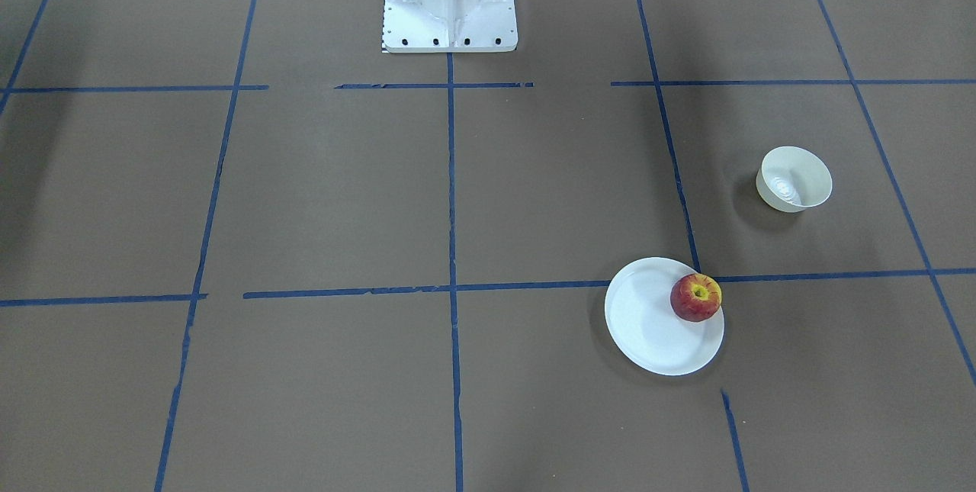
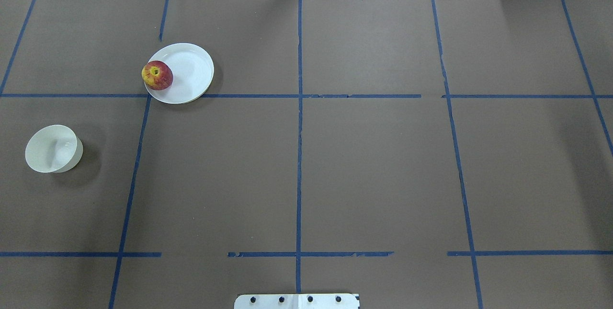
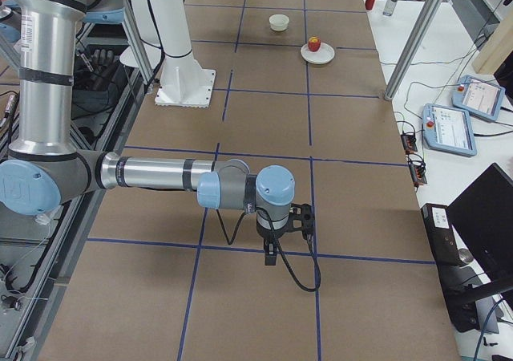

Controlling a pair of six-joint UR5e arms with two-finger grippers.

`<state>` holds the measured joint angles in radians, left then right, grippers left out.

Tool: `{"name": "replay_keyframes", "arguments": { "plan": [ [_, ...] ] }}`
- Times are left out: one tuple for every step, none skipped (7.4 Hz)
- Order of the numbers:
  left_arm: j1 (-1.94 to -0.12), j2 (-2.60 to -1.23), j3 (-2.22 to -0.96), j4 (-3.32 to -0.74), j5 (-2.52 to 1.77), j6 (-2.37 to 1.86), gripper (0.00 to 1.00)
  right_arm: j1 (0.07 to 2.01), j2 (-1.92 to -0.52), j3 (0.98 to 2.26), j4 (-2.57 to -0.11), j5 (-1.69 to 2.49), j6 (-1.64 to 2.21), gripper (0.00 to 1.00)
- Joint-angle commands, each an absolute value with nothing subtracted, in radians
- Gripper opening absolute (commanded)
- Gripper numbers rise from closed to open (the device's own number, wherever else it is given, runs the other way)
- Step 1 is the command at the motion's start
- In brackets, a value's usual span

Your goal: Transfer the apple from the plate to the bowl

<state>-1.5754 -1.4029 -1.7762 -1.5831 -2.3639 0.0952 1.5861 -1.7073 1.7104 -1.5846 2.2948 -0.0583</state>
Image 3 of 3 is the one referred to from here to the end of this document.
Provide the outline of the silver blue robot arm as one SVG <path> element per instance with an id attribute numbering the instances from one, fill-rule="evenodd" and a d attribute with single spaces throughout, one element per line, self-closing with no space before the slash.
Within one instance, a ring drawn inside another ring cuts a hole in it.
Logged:
<path id="1" fill-rule="evenodd" d="M 79 150 L 70 140 L 75 34 L 88 13 L 122 8 L 123 0 L 15 0 L 22 10 L 18 138 L 1 165 L 1 200 L 38 215 L 97 189 L 193 191 L 207 209 L 256 214 L 265 261 L 283 254 L 293 229 L 293 174 L 271 165 L 251 174 L 241 160 L 152 159 Z"/>

